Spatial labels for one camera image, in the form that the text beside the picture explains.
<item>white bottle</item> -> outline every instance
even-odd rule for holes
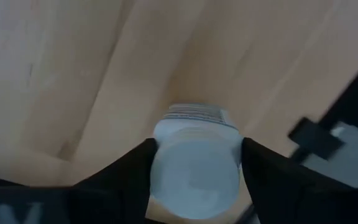
[[[230,208],[239,190],[242,136],[226,111],[175,104],[154,129],[158,151],[151,194],[170,212],[211,218]]]

